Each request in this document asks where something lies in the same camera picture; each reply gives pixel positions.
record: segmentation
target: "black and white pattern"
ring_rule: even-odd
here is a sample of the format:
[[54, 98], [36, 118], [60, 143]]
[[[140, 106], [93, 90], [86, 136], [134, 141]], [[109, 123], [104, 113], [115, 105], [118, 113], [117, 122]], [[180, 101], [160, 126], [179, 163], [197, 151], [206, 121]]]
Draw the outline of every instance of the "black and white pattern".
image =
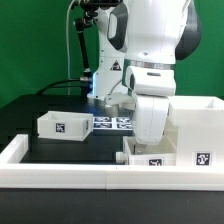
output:
[[149, 166], [163, 166], [163, 160], [162, 159], [150, 159]]
[[117, 124], [118, 129], [132, 129], [131, 124]]
[[131, 123], [131, 120], [127, 117], [117, 117], [117, 123]]
[[112, 123], [94, 123], [96, 129], [111, 129]]
[[56, 132], [65, 133], [65, 124], [56, 123]]
[[211, 153], [196, 153], [196, 166], [210, 166]]
[[94, 129], [132, 130], [128, 117], [94, 117]]

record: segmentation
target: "robot label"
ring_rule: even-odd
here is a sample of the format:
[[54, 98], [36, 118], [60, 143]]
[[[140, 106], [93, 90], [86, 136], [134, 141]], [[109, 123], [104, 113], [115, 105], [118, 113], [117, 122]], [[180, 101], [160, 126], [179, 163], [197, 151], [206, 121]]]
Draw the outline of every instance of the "robot label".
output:
[[113, 66], [110, 70], [111, 71], [121, 71], [121, 66], [117, 60], [114, 62]]

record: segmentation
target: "black cable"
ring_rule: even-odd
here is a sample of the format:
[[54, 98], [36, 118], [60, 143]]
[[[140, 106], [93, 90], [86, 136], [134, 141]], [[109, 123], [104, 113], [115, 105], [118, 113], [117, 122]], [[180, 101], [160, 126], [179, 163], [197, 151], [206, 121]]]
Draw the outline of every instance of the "black cable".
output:
[[60, 85], [60, 84], [64, 84], [64, 83], [71, 83], [71, 82], [79, 82], [79, 81], [80, 81], [80, 79], [76, 78], [76, 79], [68, 79], [68, 80], [62, 80], [62, 81], [53, 82], [52, 84], [47, 85], [43, 89], [37, 91], [36, 95], [42, 95], [46, 90], [48, 90], [48, 89], [50, 89], [50, 88], [52, 88], [52, 87], [54, 87], [56, 85]]

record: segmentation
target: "cable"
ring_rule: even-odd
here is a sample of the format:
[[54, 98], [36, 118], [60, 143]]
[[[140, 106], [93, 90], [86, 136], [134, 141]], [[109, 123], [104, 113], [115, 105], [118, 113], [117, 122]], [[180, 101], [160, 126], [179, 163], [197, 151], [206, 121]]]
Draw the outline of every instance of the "cable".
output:
[[113, 93], [114, 89], [121, 83], [121, 81], [122, 80], [120, 79], [118, 82], [115, 83], [115, 85], [112, 87], [112, 89], [110, 91], [110, 94]]
[[77, 79], [70, 79], [70, 80], [62, 80], [62, 81], [57, 81], [57, 82], [54, 82], [50, 85], [47, 85], [46, 87], [44, 87], [43, 89], [39, 90], [36, 92], [36, 95], [42, 95], [46, 90], [50, 89], [50, 88], [53, 88], [55, 87], [56, 85], [60, 85], [60, 84], [64, 84], [64, 83], [71, 83], [71, 82], [79, 82], [80, 79], [77, 78]]
[[72, 9], [73, 4], [76, 2], [77, 0], [72, 0], [72, 2], [70, 3], [69, 7], [68, 7], [68, 11], [67, 11], [67, 16], [66, 16], [66, 48], [67, 48], [67, 60], [68, 60], [68, 79], [71, 79], [71, 56], [70, 56], [70, 44], [69, 44], [69, 16], [70, 16], [70, 12]]

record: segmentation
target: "white bin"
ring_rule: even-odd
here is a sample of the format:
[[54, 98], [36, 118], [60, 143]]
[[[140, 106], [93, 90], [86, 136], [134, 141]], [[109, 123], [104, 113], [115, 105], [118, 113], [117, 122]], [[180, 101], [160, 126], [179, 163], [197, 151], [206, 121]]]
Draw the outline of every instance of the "white bin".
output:
[[93, 131], [93, 115], [49, 111], [37, 124], [39, 138], [83, 141]]

